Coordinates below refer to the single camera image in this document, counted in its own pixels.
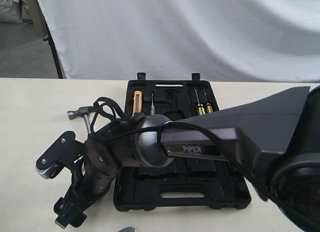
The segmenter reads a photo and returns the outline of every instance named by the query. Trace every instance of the white curtain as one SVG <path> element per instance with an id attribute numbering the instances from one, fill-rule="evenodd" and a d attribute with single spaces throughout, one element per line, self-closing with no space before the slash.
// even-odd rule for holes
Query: white curtain
<path id="1" fill-rule="evenodd" d="M 68 78 L 320 82 L 320 0 L 38 0 Z"/>

